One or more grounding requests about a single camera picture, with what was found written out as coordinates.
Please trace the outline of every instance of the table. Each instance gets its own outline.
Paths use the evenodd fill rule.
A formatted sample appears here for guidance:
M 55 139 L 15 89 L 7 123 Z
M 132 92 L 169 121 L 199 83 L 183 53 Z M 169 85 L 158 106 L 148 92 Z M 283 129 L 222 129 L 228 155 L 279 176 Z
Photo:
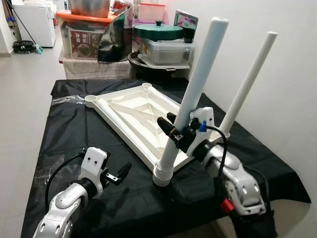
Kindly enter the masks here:
M 52 90 L 52 105 L 28 200 L 22 237 L 32 237 L 45 214 L 44 193 L 49 175 L 84 147 L 98 147 L 111 153 L 107 167 L 115 174 L 126 162 L 132 163 L 127 179 L 110 185 L 93 200 L 75 224 L 74 238 L 164 237 L 225 216 L 216 204 L 210 175 L 197 160 L 177 171 L 171 184 L 158 188 L 152 173 L 111 127 L 85 107 L 86 95 L 99 95 L 139 86 L 142 80 L 59 80 Z M 181 102 L 186 79 L 150 82 L 171 99 Z M 215 125 L 224 112 L 205 94 L 198 107 L 213 107 Z M 234 123 L 228 151 L 268 179 L 271 200 L 311 200 L 298 175 L 238 123 Z M 81 160 L 62 169 L 51 184 L 50 199 L 76 180 Z M 263 181 L 253 175 L 263 187 Z

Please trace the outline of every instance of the white refrigerator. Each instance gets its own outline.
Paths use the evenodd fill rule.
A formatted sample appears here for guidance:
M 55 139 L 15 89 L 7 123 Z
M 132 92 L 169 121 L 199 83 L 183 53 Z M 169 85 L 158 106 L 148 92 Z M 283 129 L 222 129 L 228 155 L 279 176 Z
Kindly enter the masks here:
M 55 42 L 55 28 L 53 13 L 49 5 L 14 5 L 16 13 L 37 44 L 42 47 L 53 47 Z M 32 40 L 24 29 L 19 19 L 14 15 L 18 23 L 22 40 Z

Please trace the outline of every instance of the black hose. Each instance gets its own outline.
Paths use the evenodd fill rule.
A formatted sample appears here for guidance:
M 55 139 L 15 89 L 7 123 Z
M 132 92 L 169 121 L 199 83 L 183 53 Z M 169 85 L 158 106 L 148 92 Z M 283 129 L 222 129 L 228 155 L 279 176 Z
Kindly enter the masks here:
M 260 171 L 255 170 L 250 168 L 249 166 L 244 165 L 243 166 L 245 169 L 252 171 L 256 174 L 258 174 L 263 180 L 264 180 L 264 185 L 265 185 L 265 198 L 266 198 L 266 209 L 268 211 L 271 211 L 271 202 L 270 202 L 270 195 L 269 195 L 269 185 L 268 185 L 268 181 L 267 178 L 264 176 L 264 174 L 262 174 Z
M 15 41 L 13 42 L 13 50 L 15 53 L 32 53 L 36 51 L 33 41 Z
M 218 177 L 220 177 L 222 175 L 222 170 L 223 170 L 223 167 L 224 167 L 224 161 L 225 161 L 227 150 L 228 150 L 227 139 L 226 139 L 225 135 L 223 134 L 223 132 L 221 130 L 219 130 L 218 128 L 212 127 L 212 126 L 207 126 L 206 128 L 210 129 L 210 130 L 217 131 L 221 135 L 222 140 L 223 140 L 223 154 L 222 154 L 222 159 L 221 159 L 219 170 L 218 170 Z
M 55 175 L 65 166 L 67 165 L 69 162 L 73 161 L 74 159 L 76 159 L 77 157 L 83 155 L 83 153 L 78 153 L 75 156 L 73 156 L 71 159 L 65 161 L 64 163 L 62 163 L 52 174 L 52 176 L 50 177 L 48 184 L 46 185 L 46 189 L 45 189 L 45 210 L 46 212 L 49 211 L 49 190 L 50 190 L 50 185 L 51 182 L 53 180 L 53 178 L 55 177 Z

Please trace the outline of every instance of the green pot lid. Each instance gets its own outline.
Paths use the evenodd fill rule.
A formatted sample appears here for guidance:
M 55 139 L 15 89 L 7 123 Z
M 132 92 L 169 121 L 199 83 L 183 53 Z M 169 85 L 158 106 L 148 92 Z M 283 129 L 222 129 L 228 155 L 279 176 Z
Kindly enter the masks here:
M 157 21 L 156 24 L 137 25 L 133 28 L 133 34 L 152 41 L 171 41 L 184 37 L 182 27 L 161 25 L 161 23 L 161 21 Z

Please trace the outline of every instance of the tiled floor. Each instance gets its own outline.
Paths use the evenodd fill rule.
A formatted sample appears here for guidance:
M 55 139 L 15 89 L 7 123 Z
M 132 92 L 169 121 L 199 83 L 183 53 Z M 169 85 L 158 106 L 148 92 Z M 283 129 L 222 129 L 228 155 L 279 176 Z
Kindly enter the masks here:
M 52 49 L 0 58 L 0 237 L 18 238 L 37 162 L 50 92 L 65 79 L 58 63 L 62 46 L 56 29 Z

